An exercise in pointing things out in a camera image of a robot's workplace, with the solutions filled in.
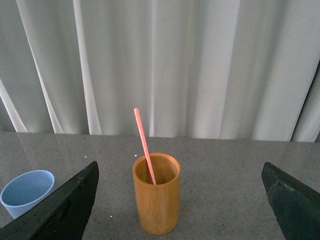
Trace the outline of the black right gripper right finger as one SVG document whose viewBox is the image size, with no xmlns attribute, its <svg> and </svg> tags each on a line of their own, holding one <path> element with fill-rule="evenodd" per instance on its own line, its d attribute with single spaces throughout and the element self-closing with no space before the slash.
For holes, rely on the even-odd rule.
<svg viewBox="0 0 320 240">
<path fill-rule="evenodd" d="M 261 172 L 267 200 L 287 240 L 320 238 L 320 193 L 270 162 Z"/>
</svg>

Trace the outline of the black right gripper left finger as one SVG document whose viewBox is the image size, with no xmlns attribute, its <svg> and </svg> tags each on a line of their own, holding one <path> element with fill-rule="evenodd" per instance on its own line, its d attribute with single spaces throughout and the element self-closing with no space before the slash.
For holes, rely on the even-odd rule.
<svg viewBox="0 0 320 240">
<path fill-rule="evenodd" d="M 92 213 L 99 167 L 91 162 L 0 230 L 2 240 L 80 240 Z"/>
</svg>

